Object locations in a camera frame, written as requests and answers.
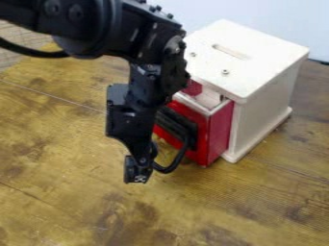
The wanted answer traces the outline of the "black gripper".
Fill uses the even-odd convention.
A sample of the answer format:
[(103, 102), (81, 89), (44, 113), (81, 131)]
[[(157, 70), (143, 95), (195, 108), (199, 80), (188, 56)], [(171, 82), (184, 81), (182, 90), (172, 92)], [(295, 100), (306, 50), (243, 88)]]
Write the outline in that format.
[(107, 88), (105, 136), (116, 139), (131, 156), (124, 157), (123, 181), (144, 184), (152, 173), (151, 133), (156, 106), (145, 106), (131, 96), (128, 85)]

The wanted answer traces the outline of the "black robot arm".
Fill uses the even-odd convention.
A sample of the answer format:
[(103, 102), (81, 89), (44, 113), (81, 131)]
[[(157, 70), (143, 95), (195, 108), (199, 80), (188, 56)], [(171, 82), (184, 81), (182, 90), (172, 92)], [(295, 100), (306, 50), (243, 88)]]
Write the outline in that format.
[(187, 84), (184, 29), (174, 16), (147, 0), (0, 0), (0, 20), (49, 35), (55, 52), (22, 47), (0, 37), (0, 47), (42, 59), (120, 57), (129, 81), (107, 89), (105, 135), (128, 149), (123, 180), (144, 183), (151, 173), (172, 172), (155, 161), (151, 141), (157, 111)]

